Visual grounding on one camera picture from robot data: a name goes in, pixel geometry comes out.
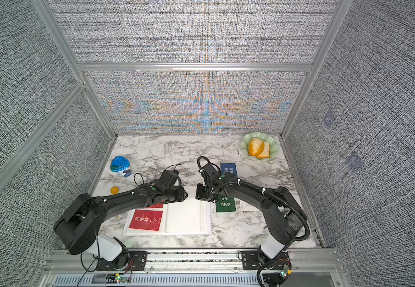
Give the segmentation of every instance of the orange ball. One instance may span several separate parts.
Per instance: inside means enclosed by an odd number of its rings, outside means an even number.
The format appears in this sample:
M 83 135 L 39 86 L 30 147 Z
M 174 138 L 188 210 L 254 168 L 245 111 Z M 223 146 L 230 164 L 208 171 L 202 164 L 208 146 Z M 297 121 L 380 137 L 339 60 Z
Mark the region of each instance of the orange ball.
M 112 187 L 112 188 L 110 188 L 110 193 L 111 194 L 117 194 L 118 192 L 120 192 L 120 188 L 119 187 Z

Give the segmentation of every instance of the orange bread roll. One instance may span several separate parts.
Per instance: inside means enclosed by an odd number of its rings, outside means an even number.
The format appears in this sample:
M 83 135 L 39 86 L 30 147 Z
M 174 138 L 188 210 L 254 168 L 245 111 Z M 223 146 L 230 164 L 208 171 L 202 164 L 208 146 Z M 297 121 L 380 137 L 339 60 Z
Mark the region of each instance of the orange bread roll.
M 256 157 L 263 152 L 265 144 L 257 137 L 254 137 L 249 143 L 249 155 Z

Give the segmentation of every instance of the vent grille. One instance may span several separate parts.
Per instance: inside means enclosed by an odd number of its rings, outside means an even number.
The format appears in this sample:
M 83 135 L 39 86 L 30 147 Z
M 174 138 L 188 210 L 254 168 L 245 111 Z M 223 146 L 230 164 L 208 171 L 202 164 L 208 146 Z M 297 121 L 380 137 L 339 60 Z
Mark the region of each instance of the vent grille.
M 57 275 L 54 287 L 76 286 L 80 274 Z M 105 284 L 105 274 L 85 275 L 79 286 L 125 286 L 126 284 Z M 129 286 L 254 286 L 258 285 L 255 273 L 247 274 L 133 274 Z

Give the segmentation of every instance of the green leaf-shaped plate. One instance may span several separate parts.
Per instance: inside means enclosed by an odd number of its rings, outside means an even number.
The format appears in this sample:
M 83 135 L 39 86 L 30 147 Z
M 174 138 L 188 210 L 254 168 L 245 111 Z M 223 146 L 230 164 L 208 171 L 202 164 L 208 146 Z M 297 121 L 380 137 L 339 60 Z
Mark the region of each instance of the green leaf-shaped plate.
M 250 133 L 242 138 L 241 147 L 247 151 L 247 154 L 249 154 L 249 143 L 254 137 L 257 137 L 259 139 L 262 139 L 262 141 L 266 141 L 269 143 L 269 159 L 273 159 L 276 157 L 279 151 L 278 142 L 271 135 L 263 134 L 261 132 Z

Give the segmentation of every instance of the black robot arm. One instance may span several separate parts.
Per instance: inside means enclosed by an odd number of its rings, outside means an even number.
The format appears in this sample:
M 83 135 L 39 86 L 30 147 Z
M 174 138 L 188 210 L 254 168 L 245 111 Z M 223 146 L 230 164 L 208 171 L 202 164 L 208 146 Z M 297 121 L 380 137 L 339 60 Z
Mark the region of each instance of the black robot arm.
M 80 194 L 58 219 L 54 231 L 70 254 L 80 254 L 95 242 L 105 220 L 128 210 L 182 202 L 187 196 L 180 186 L 178 171 L 165 170 L 159 179 L 127 192 L 94 198 L 87 193 Z
M 203 167 L 201 159 L 207 161 Z M 205 185 L 198 184 L 196 199 L 215 203 L 224 196 L 232 196 L 253 205 L 262 211 L 271 236 L 285 246 L 309 237 L 307 216 L 285 187 L 263 188 L 229 172 L 222 175 L 219 168 L 206 157 L 198 158 L 198 167 Z M 281 206 L 287 207 L 290 212 L 283 214 L 278 209 Z M 297 237 L 302 227 L 305 228 L 305 234 Z

